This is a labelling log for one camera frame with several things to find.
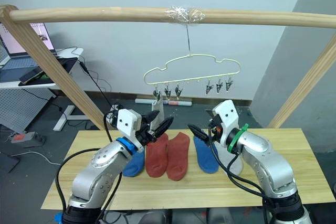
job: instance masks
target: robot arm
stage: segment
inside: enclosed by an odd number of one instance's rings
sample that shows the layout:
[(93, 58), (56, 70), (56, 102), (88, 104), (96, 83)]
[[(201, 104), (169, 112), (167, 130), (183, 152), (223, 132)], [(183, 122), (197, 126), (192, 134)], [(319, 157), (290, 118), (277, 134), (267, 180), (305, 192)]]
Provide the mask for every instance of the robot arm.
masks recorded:
[[(267, 209), (275, 217), (275, 223), (311, 224), (307, 210), (298, 195), (293, 170), (287, 160), (277, 153), (266, 138), (247, 131), (246, 124), (238, 128), (238, 114), (231, 100), (224, 101), (208, 111), (212, 119), (209, 127), (228, 152), (239, 154), (254, 170), (263, 193), (272, 202)], [(195, 125), (188, 125), (195, 136), (210, 145), (208, 136)]]
[(99, 149), (90, 163), (75, 178), (69, 206), (62, 215), (63, 224), (95, 223), (115, 178), (123, 171), (136, 152), (155, 142), (172, 124), (173, 117), (165, 119), (151, 131), (149, 123), (159, 111), (141, 116), (133, 110), (118, 111), (117, 129), (122, 137)]

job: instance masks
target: wooden frame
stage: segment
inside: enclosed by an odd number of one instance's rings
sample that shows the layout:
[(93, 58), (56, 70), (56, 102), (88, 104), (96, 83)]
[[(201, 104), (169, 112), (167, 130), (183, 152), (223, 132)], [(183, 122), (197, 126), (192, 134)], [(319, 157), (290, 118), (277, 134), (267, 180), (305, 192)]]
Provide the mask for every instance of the wooden frame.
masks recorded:
[[(72, 102), (101, 130), (103, 113), (79, 88), (61, 64), (38, 38), (29, 23), (36, 22), (170, 22), (168, 8), (154, 7), (87, 7), (18, 10), (12, 5), (0, 6), (0, 22), (8, 29), (38, 65), (62, 89)], [(336, 15), (268, 12), (252, 10), (200, 9), (202, 24), (246, 24), (276, 26), (307, 26), (336, 28)], [(336, 34), (329, 41), (287, 101), (269, 123), (279, 128), (307, 96), (336, 60)]]

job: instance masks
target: red sock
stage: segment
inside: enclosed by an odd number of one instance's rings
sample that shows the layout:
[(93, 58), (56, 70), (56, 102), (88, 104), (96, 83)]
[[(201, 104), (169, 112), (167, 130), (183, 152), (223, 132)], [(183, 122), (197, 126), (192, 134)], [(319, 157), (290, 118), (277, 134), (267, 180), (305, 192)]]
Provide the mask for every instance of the red sock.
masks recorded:
[(153, 178), (161, 177), (167, 168), (167, 142), (168, 135), (163, 134), (155, 143), (150, 143), (146, 147), (145, 167), (149, 176)]
[(187, 172), (189, 142), (189, 137), (182, 132), (168, 141), (167, 175), (171, 180), (178, 181)]

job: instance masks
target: green ring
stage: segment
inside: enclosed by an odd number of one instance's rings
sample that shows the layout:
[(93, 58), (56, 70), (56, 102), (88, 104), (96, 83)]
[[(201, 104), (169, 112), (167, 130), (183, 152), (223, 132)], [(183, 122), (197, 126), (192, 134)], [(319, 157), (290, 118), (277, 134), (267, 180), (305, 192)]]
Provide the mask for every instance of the green ring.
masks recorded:
[(235, 135), (235, 137), (233, 138), (232, 142), (230, 143), (230, 145), (228, 146), (227, 148), (227, 151), (232, 153), (232, 148), (233, 146), (237, 143), (238, 139), (240, 138), (240, 136), (245, 132), (247, 131), (247, 128), (248, 128), (248, 124), (245, 123), (244, 127), (241, 128), (241, 130)]

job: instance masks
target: metal pegboard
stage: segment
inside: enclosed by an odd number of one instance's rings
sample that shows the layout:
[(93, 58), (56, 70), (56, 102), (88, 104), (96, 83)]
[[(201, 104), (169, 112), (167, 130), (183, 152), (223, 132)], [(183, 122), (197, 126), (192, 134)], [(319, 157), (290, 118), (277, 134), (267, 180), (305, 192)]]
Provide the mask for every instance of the metal pegboard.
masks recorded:
[(8, 56), (6, 49), (0, 44), (0, 62)]
[[(46, 88), (27, 89), (38, 97), (49, 100), (54, 94)], [(38, 112), (48, 102), (22, 89), (0, 90), (0, 124), (18, 132), (25, 132)]]

